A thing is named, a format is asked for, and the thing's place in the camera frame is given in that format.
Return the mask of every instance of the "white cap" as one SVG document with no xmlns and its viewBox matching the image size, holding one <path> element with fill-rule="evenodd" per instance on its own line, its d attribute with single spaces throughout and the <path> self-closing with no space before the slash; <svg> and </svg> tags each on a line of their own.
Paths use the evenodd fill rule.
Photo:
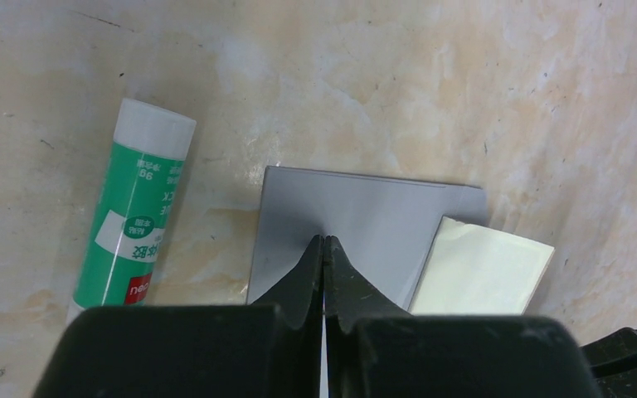
<svg viewBox="0 0 637 398">
<path fill-rule="evenodd" d="M 123 98 L 114 141 L 161 158 L 184 160 L 196 126 L 194 119 Z"/>
</svg>

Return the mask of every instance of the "marble pattern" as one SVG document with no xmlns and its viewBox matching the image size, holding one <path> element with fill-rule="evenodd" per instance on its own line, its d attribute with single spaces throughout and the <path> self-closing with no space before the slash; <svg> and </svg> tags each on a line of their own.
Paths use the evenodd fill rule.
<svg viewBox="0 0 637 398">
<path fill-rule="evenodd" d="M 0 396 L 56 344 L 124 96 L 198 121 L 152 303 L 241 303 L 264 166 L 481 186 L 529 309 L 637 328 L 637 2 L 0 0 Z"/>
</svg>

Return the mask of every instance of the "notepad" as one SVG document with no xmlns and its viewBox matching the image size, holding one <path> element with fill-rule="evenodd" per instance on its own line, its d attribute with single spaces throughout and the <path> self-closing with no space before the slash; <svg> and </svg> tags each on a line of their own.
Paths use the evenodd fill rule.
<svg viewBox="0 0 637 398">
<path fill-rule="evenodd" d="M 553 251 L 534 240 L 443 217 L 410 312 L 521 314 Z"/>
</svg>

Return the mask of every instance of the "red logo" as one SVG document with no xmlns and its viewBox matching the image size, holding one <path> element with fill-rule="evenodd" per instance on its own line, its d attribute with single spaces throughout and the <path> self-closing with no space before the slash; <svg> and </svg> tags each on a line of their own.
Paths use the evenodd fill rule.
<svg viewBox="0 0 637 398">
<path fill-rule="evenodd" d="M 151 272 L 147 275 L 131 278 L 130 283 L 128 283 L 128 291 L 125 292 L 124 304 L 135 304 L 138 301 L 143 301 L 145 294 L 148 293 L 150 278 L 152 277 L 153 273 Z"/>
</svg>

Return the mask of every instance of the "green oval emblem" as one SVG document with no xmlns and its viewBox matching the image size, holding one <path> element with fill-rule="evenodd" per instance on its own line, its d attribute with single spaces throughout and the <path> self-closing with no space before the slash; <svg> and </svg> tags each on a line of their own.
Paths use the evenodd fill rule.
<svg viewBox="0 0 637 398">
<path fill-rule="evenodd" d="M 155 227 L 155 220 L 148 216 L 130 217 L 123 224 L 123 233 L 128 238 L 140 239 L 150 235 Z"/>
</svg>

